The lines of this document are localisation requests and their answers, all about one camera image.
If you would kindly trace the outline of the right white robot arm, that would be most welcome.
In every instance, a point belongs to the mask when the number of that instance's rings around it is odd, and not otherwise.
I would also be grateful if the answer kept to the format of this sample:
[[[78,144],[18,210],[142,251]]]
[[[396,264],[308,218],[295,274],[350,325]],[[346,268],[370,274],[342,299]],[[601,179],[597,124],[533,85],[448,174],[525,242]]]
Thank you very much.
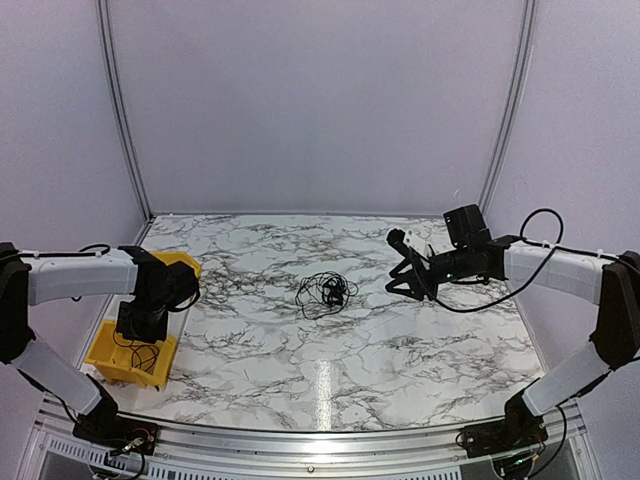
[[[537,421],[565,401],[579,398],[614,371],[639,359],[639,255],[580,250],[534,241],[524,233],[492,236],[475,204],[444,213],[452,244],[437,253],[418,234],[392,229],[388,245],[402,256],[385,289],[417,301],[441,305],[444,284],[486,284],[492,280],[546,287],[597,306],[594,331],[586,344],[542,378],[514,395],[495,438],[515,448],[529,437]]]

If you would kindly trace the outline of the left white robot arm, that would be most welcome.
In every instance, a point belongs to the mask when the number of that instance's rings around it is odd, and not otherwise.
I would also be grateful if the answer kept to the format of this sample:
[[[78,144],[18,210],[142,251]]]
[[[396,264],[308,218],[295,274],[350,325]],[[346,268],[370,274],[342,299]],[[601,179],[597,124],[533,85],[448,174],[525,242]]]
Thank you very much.
[[[184,258],[171,264],[139,246],[91,245],[76,252],[37,252],[1,245],[1,361],[74,409],[106,445],[125,438],[126,423],[106,390],[38,338],[29,309],[49,301],[128,295],[117,326],[128,340],[165,339],[168,316],[200,297],[199,279]]]

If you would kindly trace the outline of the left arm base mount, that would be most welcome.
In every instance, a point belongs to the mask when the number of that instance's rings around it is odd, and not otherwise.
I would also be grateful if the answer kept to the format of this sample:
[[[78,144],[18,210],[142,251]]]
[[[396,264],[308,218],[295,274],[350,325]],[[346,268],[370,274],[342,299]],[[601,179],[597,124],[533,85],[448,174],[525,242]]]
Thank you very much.
[[[150,456],[155,451],[158,432],[156,423],[121,416],[117,403],[105,397],[88,414],[77,415],[72,434],[117,452],[135,451]]]

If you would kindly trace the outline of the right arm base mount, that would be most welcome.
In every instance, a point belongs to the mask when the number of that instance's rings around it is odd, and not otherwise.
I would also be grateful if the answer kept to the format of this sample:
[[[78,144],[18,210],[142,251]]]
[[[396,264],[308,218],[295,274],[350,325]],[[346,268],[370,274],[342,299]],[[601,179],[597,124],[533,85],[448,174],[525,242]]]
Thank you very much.
[[[504,417],[463,427],[456,444],[469,458],[508,452],[543,443],[548,433],[541,415],[535,416],[518,393],[504,406]]]

